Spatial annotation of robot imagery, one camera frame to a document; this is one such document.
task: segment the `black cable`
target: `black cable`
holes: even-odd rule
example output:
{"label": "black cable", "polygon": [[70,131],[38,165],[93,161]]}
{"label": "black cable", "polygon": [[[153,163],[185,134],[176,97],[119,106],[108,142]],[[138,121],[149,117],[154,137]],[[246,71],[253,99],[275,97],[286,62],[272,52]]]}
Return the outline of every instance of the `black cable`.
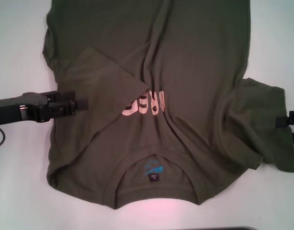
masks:
{"label": "black cable", "polygon": [[1,146],[5,141],[5,133],[1,128],[0,128],[0,132],[2,133],[2,141],[0,142],[0,146]]}

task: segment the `olive green t-shirt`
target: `olive green t-shirt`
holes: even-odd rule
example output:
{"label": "olive green t-shirt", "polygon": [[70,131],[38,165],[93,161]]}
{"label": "olive green t-shirt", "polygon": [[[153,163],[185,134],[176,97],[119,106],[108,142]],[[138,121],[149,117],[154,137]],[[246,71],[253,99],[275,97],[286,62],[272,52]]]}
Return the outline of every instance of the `olive green t-shirt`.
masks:
{"label": "olive green t-shirt", "polygon": [[261,161],[294,172],[284,90],[242,79],[249,0],[52,0],[44,57],[90,109],[55,119],[47,179],[119,208],[201,204]]}

